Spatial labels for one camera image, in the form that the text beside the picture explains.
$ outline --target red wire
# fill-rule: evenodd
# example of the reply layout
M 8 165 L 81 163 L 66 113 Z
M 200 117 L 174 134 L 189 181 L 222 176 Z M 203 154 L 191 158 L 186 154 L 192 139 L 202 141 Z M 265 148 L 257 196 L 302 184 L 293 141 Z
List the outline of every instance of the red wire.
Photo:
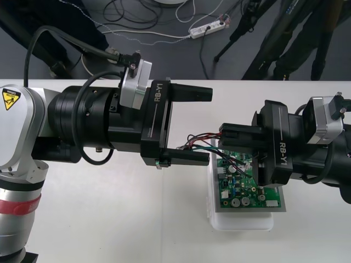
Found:
M 196 138 L 189 143 L 189 147 L 192 147 L 195 141 L 209 140 L 209 139 L 219 139 L 222 133 L 207 133 L 202 137 Z

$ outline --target silver robot arm segment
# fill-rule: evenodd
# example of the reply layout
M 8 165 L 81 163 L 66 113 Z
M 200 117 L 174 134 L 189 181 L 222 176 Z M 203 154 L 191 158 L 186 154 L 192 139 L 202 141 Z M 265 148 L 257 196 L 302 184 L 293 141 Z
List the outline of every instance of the silver robot arm segment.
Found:
M 31 153 L 38 136 L 50 136 L 46 108 L 58 93 L 17 85 L 0 93 L 0 257 L 20 262 L 49 168 Z

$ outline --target red stripe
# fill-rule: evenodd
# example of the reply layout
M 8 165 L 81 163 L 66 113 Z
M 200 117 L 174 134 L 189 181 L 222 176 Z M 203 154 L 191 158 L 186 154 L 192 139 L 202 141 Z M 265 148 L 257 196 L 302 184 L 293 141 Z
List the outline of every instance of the red stripe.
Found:
M 5 215 L 27 215 L 38 208 L 42 195 L 32 201 L 11 202 L 0 200 L 0 214 Z

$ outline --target white table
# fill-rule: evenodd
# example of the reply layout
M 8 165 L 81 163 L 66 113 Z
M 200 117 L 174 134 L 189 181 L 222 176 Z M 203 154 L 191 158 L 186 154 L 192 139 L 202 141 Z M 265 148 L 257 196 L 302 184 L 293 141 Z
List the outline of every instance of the white table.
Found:
M 293 112 L 311 96 L 341 91 L 351 98 L 347 82 L 173 82 L 214 92 L 213 102 L 174 104 L 169 147 L 183 144 L 189 133 L 216 132 L 223 122 L 250 124 L 265 99 L 281 101 Z M 82 83 L 39 80 L 30 86 L 63 90 Z M 0 81 L 5 84 L 21 81 Z M 27 245 L 39 253 L 39 263 L 350 261 L 351 205 L 338 189 L 323 184 L 291 180 L 284 186 L 287 212 L 274 214 L 270 232 L 218 232 L 207 219 L 205 167 L 158 171 L 138 154 L 118 152 L 102 167 L 85 161 L 49 165 Z

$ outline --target tripod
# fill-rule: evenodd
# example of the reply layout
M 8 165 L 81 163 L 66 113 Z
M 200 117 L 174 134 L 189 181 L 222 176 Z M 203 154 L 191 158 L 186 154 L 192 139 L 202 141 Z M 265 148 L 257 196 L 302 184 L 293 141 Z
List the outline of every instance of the tripod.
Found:
M 242 79 L 262 79 L 262 73 L 260 69 L 264 64 L 269 65 L 272 61 L 269 60 L 274 50 L 280 49 L 284 51 L 290 37 L 286 37 L 286 32 L 292 32 L 292 30 L 299 24 L 312 10 L 324 0 L 292 0 L 287 2 L 284 6 L 284 12 L 282 12 L 277 18 L 275 24 L 271 28 L 268 36 L 263 41 L 261 49 L 252 61 L 248 70 L 244 74 Z M 329 1 L 329 12 L 326 14 L 325 19 L 325 33 L 319 41 L 318 52 L 316 60 L 313 66 L 311 79 L 319 80 L 325 64 L 325 56 L 328 51 L 329 43 L 335 28 L 336 21 L 338 21 L 342 0 L 326 0 Z M 239 25 L 235 32 L 230 36 L 230 42 L 224 47 L 224 49 L 214 58 L 215 62 L 219 61 L 219 58 L 246 32 L 255 26 L 258 19 L 275 3 L 274 0 L 266 0 L 261 6 L 261 1 L 250 0 L 244 8 L 244 15 L 242 16 Z

